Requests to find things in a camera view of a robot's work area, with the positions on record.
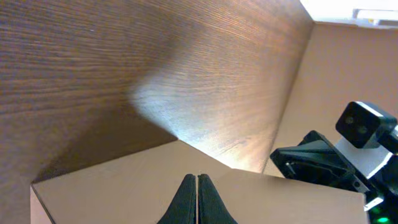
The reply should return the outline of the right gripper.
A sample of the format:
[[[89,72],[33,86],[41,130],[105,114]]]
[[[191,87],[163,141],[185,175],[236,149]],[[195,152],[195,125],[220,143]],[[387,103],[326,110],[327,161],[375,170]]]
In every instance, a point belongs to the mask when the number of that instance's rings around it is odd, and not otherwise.
[[[277,148],[270,159],[287,179],[370,193],[362,173],[317,131],[310,131],[297,146]],[[397,224],[397,155],[370,181],[376,192],[366,199],[369,222]]]

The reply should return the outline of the brown cardboard box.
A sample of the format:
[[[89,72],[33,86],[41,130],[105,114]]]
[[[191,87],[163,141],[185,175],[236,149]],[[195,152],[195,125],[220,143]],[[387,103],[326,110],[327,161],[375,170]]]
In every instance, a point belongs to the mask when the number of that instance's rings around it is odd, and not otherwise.
[[[368,222],[364,196],[232,169],[174,141],[33,184],[32,223],[156,223],[187,174],[208,174],[238,223]]]

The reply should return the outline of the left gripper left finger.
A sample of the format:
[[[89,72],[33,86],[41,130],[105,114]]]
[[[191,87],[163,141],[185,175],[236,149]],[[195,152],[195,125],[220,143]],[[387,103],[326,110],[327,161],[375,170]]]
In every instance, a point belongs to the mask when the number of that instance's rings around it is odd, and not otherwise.
[[[187,174],[158,224],[196,224],[196,180]]]

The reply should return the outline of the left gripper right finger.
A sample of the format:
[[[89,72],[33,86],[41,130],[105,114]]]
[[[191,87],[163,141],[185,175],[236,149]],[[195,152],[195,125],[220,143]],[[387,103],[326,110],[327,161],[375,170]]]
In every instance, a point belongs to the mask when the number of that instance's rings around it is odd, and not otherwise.
[[[207,174],[198,176],[198,223],[237,224]]]

